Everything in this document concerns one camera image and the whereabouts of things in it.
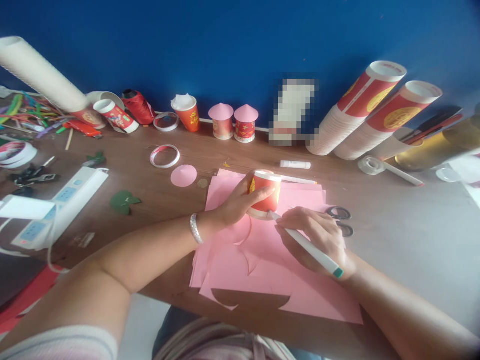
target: pink cut paper sheet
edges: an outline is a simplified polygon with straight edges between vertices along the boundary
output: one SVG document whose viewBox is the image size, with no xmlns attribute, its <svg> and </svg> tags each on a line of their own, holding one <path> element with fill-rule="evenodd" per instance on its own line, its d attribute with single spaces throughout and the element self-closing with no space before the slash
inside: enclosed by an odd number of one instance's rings
<svg viewBox="0 0 480 360">
<path fill-rule="evenodd" d="M 220 206 L 244 177 L 220 169 L 211 180 L 205 210 Z M 326 191 L 321 185 L 282 182 L 277 213 L 298 206 L 325 212 Z M 212 289 L 290 296 L 281 310 L 363 324 L 359 303 L 334 280 L 300 265 L 275 224 L 246 215 L 217 233 L 197 249 L 190 287 L 200 288 L 202 296 L 218 304 Z"/>
</svg>

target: gold container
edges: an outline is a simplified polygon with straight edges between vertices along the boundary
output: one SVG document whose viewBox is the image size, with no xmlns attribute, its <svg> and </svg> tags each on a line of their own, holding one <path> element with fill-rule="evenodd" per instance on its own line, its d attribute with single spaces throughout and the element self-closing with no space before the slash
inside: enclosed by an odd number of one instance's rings
<svg viewBox="0 0 480 360">
<path fill-rule="evenodd" d="M 476 114 L 395 156 L 406 171 L 423 171 L 458 156 L 480 150 L 480 114 Z"/>
</svg>

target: white cable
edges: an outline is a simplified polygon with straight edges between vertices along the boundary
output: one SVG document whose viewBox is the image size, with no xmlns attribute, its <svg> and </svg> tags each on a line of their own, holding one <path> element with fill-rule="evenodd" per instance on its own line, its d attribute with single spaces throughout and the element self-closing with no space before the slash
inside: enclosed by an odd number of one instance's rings
<svg viewBox="0 0 480 360">
<path fill-rule="evenodd" d="M 57 214 L 58 213 L 59 213 L 59 205 L 56 203 L 55 204 L 55 216 L 53 217 L 50 229 L 48 230 L 48 234 L 46 236 L 47 240 L 49 240 L 48 241 L 48 251 L 46 252 L 46 262 L 47 262 L 50 270 L 53 271 L 54 273 L 66 274 L 70 270 L 68 270 L 68 269 L 58 270 L 52 264 L 52 248 L 53 248 L 54 242 L 55 242 L 55 227 L 56 227 L 56 224 L 57 224 Z"/>
<path fill-rule="evenodd" d="M 9 218 L 7 219 L 1 226 L 0 226 L 0 233 L 2 232 L 3 229 L 11 222 L 12 219 Z M 17 258 L 29 258 L 29 255 L 22 254 L 21 252 L 18 251 L 10 251 L 10 250 L 5 250 L 3 247 L 0 246 L 0 254 L 5 254 L 5 255 L 10 255 L 10 256 L 15 256 Z"/>
</svg>

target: scissors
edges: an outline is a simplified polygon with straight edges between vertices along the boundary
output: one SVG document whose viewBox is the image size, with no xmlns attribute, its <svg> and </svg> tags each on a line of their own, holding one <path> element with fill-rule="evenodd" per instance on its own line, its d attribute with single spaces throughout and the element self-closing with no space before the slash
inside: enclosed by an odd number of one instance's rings
<svg viewBox="0 0 480 360">
<path fill-rule="evenodd" d="M 331 207 L 326 213 L 336 220 L 350 220 L 352 218 L 350 211 L 341 206 Z M 350 225 L 344 224 L 341 221 L 337 221 L 336 224 L 341 229 L 344 238 L 349 238 L 355 233 L 353 227 Z"/>
</svg>

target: wooden table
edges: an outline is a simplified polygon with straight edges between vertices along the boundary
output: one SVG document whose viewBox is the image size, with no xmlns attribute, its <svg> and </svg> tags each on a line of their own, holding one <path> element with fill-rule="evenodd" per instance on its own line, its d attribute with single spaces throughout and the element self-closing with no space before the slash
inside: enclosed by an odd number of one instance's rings
<svg viewBox="0 0 480 360">
<path fill-rule="evenodd" d="M 182 126 L 169 133 L 141 127 L 124 135 L 108 128 L 101 140 L 75 133 L 69 151 L 64 150 L 66 134 L 35 144 L 41 153 L 35 163 L 40 165 L 55 155 L 58 160 L 50 170 L 62 176 L 58 183 L 36 185 L 39 198 L 51 199 L 78 171 L 86 156 L 100 150 L 107 158 L 105 167 L 110 169 L 110 176 L 56 243 L 53 258 L 59 265 L 72 268 L 126 233 L 202 211 L 208 188 L 199 187 L 197 182 L 209 181 L 226 162 L 229 170 L 239 173 L 269 169 L 318 181 L 327 191 L 329 204 L 346 207 L 353 215 L 349 224 L 354 227 L 355 236 L 347 240 L 350 249 L 480 333 L 476 328 L 480 300 L 480 210 L 459 183 L 442 183 L 424 173 L 418 177 L 427 185 L 417 188 L 389 172 L 377 176 L 363 174 L 356 161 L 343 161 L 333 155 L 314 156 L 304 147 L 269 146 L 267 134 L 261 132 L 249 144 L 234 139 L 217 140 L 210 124 L 202 124 L 198 133 L 189 133 Z M 158 169 L 149 163 L 153 146 L 164 144 L 178 147 L 179 165 L 196 167 L 198 178 L 193 185 L 175 187 L 170 182 L 173 168 Z M 280 169 L 280 160 L 308 161 L 312 167 Z M 13 190 L 13 185 L 4 181 L 0 195 Z M 110 198 L 121 190 L 129 190 L 142 200 L 131 206 L 130 216 L 117 214 L 109 206 Z M 6 230 L 1 244 L 13 249 L 8 244 L 15 230 Z M 71 245 L 74 237 L 85 233 L 96 233 L 87 248 Z M 280 311 L 278 308 L 288 301 L 281 296 L 215 291 L 226 305 L 239 304 L 233 312 L 224 309 L 200 296 L 198 289 L 189 288 L 193 255 L 179 261 L 142 294 L 328 358 L 397 358 L 365 312 L 364 325 L 355 325 Z"/>
</svg>

